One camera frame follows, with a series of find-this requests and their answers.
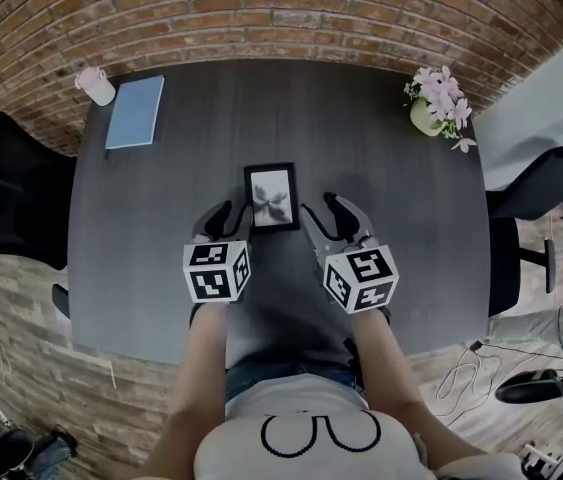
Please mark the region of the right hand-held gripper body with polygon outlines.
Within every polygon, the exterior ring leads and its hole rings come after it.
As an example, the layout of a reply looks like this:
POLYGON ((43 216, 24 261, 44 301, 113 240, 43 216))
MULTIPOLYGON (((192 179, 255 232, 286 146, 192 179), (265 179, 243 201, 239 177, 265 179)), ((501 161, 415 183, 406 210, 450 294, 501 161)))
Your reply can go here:
POLYGON ((399 280, 398 270, 390 248, 379 243, 369 217, 349 202, 360 230, 353 242, 335 241, 332 254, 316 257, 321 285, 348 314, 385 310, 399 280))

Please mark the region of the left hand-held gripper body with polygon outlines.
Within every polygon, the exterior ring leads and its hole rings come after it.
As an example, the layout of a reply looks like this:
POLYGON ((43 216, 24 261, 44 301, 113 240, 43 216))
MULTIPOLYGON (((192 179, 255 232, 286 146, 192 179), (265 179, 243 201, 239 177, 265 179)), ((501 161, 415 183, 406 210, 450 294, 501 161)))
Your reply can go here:
POLYGON ((207 212, 195 222, 192 240, 184 246, 185 281, 194 303, 235 302, 251 277, 250 242, 206 236, 207 212))

